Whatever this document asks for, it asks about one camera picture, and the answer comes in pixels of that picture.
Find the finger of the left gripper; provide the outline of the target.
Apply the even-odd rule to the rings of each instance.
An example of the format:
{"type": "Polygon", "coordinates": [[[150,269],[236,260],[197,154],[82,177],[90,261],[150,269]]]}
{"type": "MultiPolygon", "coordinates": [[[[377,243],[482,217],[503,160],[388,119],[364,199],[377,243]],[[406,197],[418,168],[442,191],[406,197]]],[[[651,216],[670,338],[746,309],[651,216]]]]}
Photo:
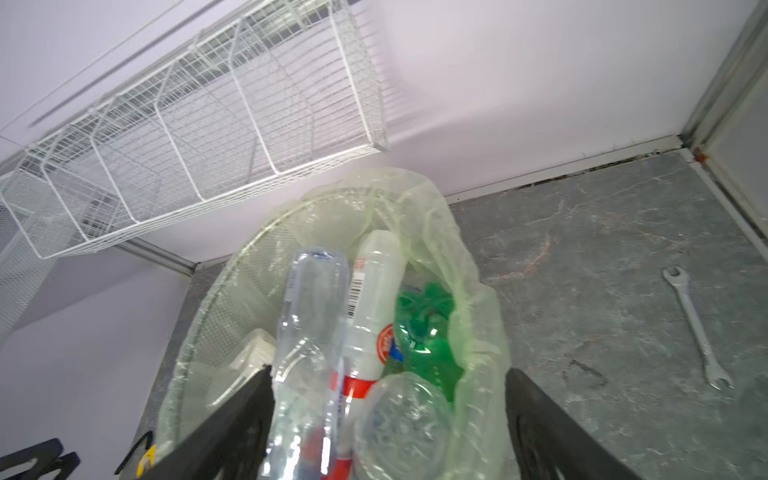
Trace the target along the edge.
{"type": "Polygon", "coordinates": [[[76,452],[64,454],[62,442],[52,438],[1,457],[1,473],[11,472],[6,479],[68,479],[80,465],[76,452]]]}

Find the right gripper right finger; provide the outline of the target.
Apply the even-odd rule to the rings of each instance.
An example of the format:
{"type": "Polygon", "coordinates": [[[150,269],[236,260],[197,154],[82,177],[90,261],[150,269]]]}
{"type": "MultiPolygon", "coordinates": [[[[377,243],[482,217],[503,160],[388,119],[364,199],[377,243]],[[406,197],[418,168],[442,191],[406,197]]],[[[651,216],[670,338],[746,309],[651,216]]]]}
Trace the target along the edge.
{"type": "Polygon", "coordinates": [[[505,376],[508,430],[522,479],[637,479],[523,371],[505,376]]]}

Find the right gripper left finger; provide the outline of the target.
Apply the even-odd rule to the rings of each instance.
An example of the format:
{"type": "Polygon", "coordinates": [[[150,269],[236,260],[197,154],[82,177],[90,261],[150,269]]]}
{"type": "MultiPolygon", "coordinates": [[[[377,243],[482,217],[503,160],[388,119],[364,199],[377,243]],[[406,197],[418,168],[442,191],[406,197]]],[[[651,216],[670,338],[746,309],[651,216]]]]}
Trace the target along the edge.
{"type": "Polygon", "coordinates": [[[271,368],[267,366],[143,477],[256,479],[266,458],[274,407],[271,368]]]}

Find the purple label clear bottle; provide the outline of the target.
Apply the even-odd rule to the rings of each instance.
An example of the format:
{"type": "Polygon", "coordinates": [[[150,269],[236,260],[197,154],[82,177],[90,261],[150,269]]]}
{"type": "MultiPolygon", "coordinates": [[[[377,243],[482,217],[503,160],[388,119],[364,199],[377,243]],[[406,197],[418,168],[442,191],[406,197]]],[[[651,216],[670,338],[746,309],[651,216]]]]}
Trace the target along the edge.
{"type": "Polygon", "coordinates": [[[275,407],[261,479],[323,479],[335,465],[349,282],[343,253],[295,252],[277,328],[275,407]]]}

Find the green bottle yellow cap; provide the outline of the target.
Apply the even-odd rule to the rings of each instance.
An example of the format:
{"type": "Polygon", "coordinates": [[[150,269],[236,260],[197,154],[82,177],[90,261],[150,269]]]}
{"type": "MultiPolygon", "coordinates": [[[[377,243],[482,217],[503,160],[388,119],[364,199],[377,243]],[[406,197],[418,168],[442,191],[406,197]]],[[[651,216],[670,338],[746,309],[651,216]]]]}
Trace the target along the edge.
{"type": "Polygon", "coordinates": [[[436,281],[426,283],[421,290],[402,289],[395,304],[392,343],[383,374],[414,373],[453,404],[457,383],[464,375],[448,339],[454,308],[452,295],[436,281]]]}

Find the red cap white bottle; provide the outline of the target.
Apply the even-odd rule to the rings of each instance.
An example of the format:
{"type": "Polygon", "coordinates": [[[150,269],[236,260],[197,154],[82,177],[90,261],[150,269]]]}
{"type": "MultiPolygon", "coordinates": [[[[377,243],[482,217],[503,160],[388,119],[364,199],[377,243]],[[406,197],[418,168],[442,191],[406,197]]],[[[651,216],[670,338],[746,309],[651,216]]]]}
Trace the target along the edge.
{"type": "Polygon", "coordinates": [[[354,424],[389,356],[405,267],[400,241],[391,231],[374,230],[362,240],[347,295],[340,429],[331,479],[350,476],[354,424]]]}

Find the flower label tea bottle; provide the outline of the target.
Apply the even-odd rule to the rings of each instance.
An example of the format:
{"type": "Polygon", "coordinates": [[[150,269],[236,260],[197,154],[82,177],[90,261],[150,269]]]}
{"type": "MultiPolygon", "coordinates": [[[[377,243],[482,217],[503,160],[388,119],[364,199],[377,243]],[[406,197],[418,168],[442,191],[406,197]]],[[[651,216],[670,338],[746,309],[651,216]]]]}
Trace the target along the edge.
{"type": "Polygon", "coordinates": [[[275,353],[275,338],[263,329],[252,330],[215,371],[206,395],[207,408],[213,410],[223,405],[256,373],[270,365],[275,353]]]}

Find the blue label white cap bottle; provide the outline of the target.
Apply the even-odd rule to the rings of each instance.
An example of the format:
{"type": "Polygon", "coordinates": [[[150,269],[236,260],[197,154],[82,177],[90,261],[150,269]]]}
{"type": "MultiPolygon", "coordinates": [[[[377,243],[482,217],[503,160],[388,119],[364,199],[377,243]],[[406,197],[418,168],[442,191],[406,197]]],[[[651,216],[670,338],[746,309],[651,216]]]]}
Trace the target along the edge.
{"type": "Polygon", "coordinates": [[[442,392],[413,373],[384,377],[355,422],[354,479],[436,479],[451,436],[452,409],[442,392]]]}

